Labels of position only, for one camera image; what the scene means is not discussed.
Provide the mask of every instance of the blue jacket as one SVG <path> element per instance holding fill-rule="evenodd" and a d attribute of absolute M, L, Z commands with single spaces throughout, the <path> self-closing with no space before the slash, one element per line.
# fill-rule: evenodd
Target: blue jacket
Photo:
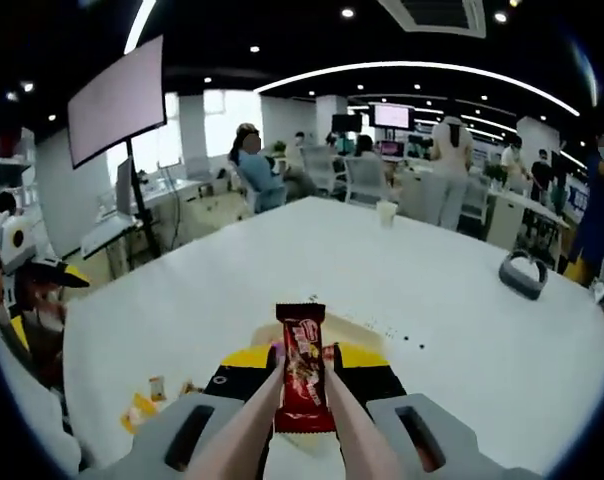
<path fill-rule="evenodd" d="M 589 199 L 575 241 L 569 254 L 569 262 L 578 256 L 598 274 L 604 259 L 604 176 L 598 173 L 600 156 L 589 157 Z"/>
<path fill-rule="evenodd" d="M 280 175 L 273 174 L 266 158 L 240 150 L 238 167 L 255 191 L 260 193 L 259 211 L 270 210 L 284 203 L 286 196 L 284 182 Z"/>

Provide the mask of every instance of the cup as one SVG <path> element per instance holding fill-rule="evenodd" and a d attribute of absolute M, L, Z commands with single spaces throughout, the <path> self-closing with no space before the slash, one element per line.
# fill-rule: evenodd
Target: cup
<path fill-rule="evenodd" d="M 378 216 L 380 217 L 380 225 L 384 228 L 391 228 L 393 226 L 393 219 L 398 211 L 397 204 L 388 202 L 386 200 L 380 200 L 376 204 Z"/>

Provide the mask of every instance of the monitor stand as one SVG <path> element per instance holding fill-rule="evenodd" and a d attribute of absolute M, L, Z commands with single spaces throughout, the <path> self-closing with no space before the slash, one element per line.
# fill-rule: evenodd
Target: monitor stand
<path fill-rule="evenodd" d="M 131 139 L 128 138 L 126 140 L 126 154 L 131 157 L 131 186 L 133 187 L 133 196 L 135 197 L 135 203 L 138 206 L 138 215 L 140 220 L 142 220 L 142 230 L 144 231 L 144 236 L 146 237 L 147 245 L 149 246 L 149 250 L 151 251 L 151 255 L 153 258 L 160 258 L 160 247 L 158 246 L 158 242 L 153 235 L 153 230 L 151 228 L 151 212 L 146 209 L 144 206 L 144 197 L 142 196 L 142 191 L 140 190 L 140 180 L 138 178 L 137 171 L 135 170 L 135 158 L 133 157 L 133 143 Z"/>

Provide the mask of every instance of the white pants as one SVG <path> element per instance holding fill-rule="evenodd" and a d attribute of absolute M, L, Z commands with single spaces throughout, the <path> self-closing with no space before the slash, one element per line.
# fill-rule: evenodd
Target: white pants
<path fill-rule="evenodd" d="M 425 186 L 426 221 L 455 231 L 466 194 L 466 177 L 432 173 Z"/>

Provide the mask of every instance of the red candy wrapper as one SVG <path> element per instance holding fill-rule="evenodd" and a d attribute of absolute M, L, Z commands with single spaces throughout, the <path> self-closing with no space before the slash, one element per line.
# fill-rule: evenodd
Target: red candy wrapper
<path fill-rule="evenodd" d="M 275 431 L 334 432 L 324 393 L 322 330 L 324 305 L 281 304 L 275 313 L 284 327 L 284 398 L 275 413 Z"/>

